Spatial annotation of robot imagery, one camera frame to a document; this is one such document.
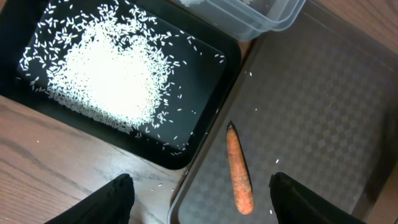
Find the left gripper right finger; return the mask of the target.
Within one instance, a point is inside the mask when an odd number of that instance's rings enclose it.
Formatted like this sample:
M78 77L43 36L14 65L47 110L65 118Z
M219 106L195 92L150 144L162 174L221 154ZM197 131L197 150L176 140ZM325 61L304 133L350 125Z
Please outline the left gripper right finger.
M279 224L364 224L283 172L271 176L269 188Z

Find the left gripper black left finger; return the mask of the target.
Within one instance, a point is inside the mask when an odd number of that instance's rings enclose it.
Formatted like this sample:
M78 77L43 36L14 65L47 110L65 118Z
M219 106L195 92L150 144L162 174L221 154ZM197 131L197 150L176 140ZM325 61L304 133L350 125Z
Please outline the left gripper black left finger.
M121 174L45 224L128 224L134 199L132 177Z

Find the orange carrot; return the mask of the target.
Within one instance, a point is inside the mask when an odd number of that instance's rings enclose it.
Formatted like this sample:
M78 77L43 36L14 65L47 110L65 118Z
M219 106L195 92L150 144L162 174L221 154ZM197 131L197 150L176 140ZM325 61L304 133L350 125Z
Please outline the orange carrot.
M236 208L241 214L249 215L254 209L252 186L239 136L232 122L228 123L226 130L226 147Z

